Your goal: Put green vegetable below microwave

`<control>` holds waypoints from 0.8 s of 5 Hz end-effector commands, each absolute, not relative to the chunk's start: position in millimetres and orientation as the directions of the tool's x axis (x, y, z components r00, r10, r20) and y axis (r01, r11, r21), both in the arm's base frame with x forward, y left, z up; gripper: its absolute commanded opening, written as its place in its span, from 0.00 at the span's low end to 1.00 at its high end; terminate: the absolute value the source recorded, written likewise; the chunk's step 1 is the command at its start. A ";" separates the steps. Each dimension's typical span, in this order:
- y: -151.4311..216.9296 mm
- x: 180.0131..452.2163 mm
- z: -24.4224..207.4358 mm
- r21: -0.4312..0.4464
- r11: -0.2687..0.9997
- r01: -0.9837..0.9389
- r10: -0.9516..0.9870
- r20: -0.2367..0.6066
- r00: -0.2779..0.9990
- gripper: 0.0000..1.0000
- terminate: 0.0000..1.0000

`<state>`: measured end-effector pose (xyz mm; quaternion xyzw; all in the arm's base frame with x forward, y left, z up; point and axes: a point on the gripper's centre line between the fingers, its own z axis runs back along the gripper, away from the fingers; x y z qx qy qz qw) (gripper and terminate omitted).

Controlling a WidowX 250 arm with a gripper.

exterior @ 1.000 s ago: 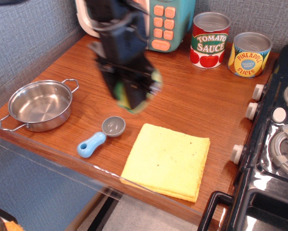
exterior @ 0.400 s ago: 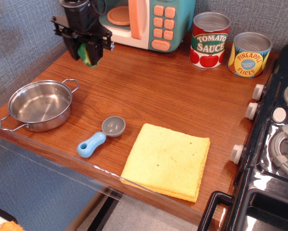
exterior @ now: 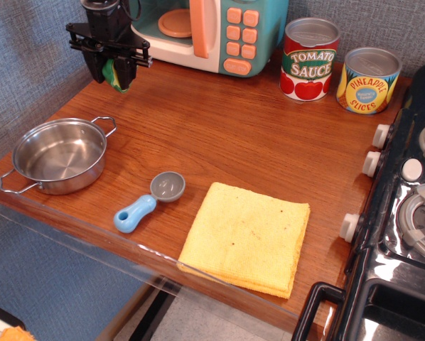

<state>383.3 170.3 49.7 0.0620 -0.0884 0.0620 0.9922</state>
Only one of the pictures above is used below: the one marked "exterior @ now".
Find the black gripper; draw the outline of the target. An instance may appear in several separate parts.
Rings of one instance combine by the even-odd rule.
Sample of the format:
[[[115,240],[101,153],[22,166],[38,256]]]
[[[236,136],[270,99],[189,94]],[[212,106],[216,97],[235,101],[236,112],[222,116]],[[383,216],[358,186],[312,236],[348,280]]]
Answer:
[[[85,23],[68,23],[70,47],[83,54],[92,78],[103,83],[102,68],[108,59],[114,60],[114,69],[121,90],[128,90],[136,77],[137,65],[150,67],[150,43],[131,29],[140,19],[141,7],[136,15],[129,5],[84,5]]]

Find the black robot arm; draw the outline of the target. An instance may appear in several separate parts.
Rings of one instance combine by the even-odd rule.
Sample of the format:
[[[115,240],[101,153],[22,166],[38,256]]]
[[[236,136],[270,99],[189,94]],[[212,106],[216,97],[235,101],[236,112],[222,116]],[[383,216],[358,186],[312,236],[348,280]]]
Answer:
[[[108,83],[116,91],[127,92],[139,66],[151,67],[150,42],[138,36],[131,24],[138,21],[131,15],[128,1],[82,1],[86,23],[68,23],[70,47],[82,53],[92,78]]]

